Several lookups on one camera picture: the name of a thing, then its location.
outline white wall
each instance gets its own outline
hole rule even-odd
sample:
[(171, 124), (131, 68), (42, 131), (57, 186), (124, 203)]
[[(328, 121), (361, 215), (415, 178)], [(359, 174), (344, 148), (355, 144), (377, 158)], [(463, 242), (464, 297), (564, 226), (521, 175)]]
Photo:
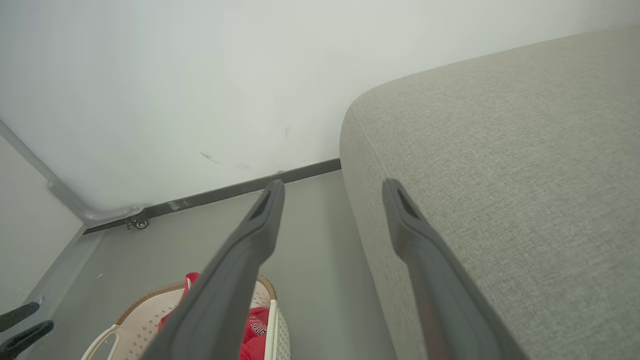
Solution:
[(157, 204), (338, 157), (380, 83), (638, 22), (638, 0), (5, 0), (0, 119), (91, 205)]
[(0, 136), (0, 314), (21, 305), (81, 230), (46, 179)]

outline gray floor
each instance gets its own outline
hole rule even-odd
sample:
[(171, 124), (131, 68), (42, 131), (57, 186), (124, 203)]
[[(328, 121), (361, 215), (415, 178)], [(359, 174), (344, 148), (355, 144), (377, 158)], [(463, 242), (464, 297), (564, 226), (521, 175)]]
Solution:
[[(258, 196), (155, 218), (143, 231), (108, 231), (31, 359), (79, 359), (138, 297), (201, 270)], [(278, 293), (292, 359), (396, 358), (341, 171), (286, 185), (276, 250), (260, 272)]]

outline wall scuff mark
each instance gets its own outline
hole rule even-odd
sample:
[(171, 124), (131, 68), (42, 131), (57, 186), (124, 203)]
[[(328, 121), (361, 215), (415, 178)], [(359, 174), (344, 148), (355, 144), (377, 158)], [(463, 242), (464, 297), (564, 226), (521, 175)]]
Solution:
[(200, 155), (204, 156), (205, 158), (215, 162), (216, 164), (220, 164), (218, 163), (216, 160), (213, 160), (209, 155), (205, 154), (204, 152), (201, 152)]
[(176, 204), (175, 201), (167, 202), (167, 204), (173, 211), (178, 211), (178, 209), (180, 209), (180, 205)]

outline basket handle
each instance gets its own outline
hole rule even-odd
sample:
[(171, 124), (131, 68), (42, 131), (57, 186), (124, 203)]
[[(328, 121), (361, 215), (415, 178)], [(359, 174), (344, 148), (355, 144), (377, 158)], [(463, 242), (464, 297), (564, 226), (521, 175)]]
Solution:
[(278, 301), (271, 300), (269, 306), (269, 322), (267, 323), (267, 338), (264, 345), (264, 360), (273, 360), (275, 353), (274, 347), (276, 345), (276, 332), (278, 331)]
[(118, 325), (112, 325), (110, 328), (103, 331), (102, 334), (98, 335), (98, 337), (93, 341), (93, 343), (89, 345), (89, 348), (86, 349), (81, 360), (90, 360), (95, 355), (95, 352), (98, 351), (98, 348), (100, 348), (100, 345), (102, 345), (102, 343), (105, 340), (107, 340), (107, 338), (111, 334), (116, 334), (116, 340), (113, 342), (113, 347), (111, 348), (109, 357), (107, 357), (107, 360), (111, 360), (111, 357), (113, 357), (113, 353), (115, 352), (116, 347), (118, 346), (118, 342), (120, 342), (120, 326)]

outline sofa cushion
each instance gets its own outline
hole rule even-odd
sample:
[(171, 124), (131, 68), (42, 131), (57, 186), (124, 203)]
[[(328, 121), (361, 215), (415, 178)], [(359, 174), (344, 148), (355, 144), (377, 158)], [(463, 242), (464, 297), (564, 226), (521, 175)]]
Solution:
[(347, 112), (340, 158), (399, 360), (426, 352), (388, 235), (386, 177), (531, 359), (640, 354), (640, 27), (374, 88)]

